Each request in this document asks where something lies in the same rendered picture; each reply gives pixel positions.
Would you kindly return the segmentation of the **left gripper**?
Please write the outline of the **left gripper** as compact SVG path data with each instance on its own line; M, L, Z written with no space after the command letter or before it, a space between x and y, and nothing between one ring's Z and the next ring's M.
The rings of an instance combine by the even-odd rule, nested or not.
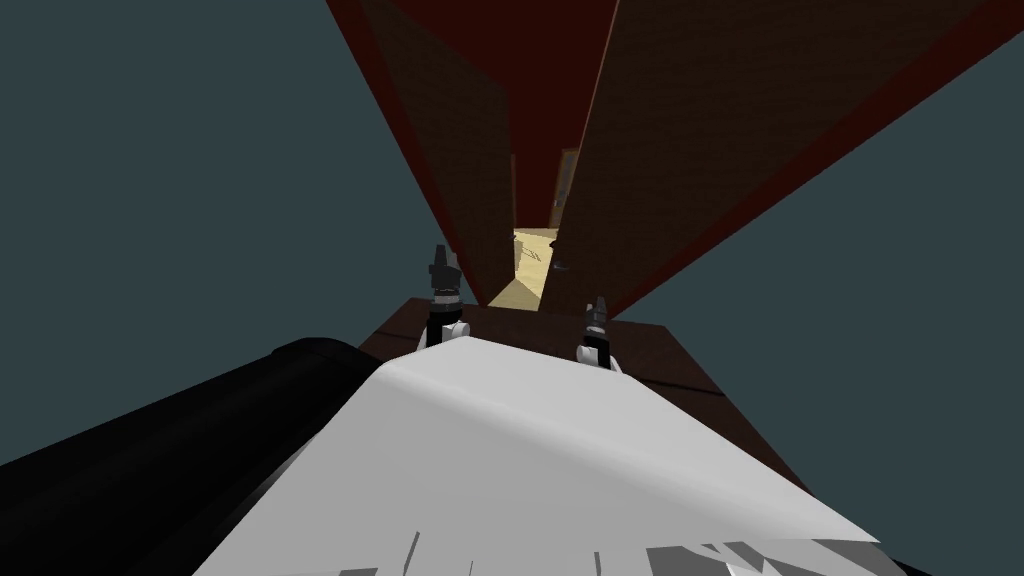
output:
M446 246L438 244L435 247L433 264L428 266L435 304L458 304L461 302L462 271L459 268L457 254L447 253Z

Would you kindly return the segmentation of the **brown door leaf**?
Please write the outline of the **brown door leaf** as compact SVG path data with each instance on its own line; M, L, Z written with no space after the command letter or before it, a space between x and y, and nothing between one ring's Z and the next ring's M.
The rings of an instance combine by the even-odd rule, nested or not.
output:
M618 0L541 306L622 302L983 0Z
M370 27L461 245L489 304L515 277L504 90L391 0L362 0Z

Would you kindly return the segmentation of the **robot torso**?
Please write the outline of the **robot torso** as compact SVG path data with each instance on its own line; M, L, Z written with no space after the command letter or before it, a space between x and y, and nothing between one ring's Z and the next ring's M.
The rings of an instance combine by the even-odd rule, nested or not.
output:
M461 337L384 363L193 576L906 576L634 378Z

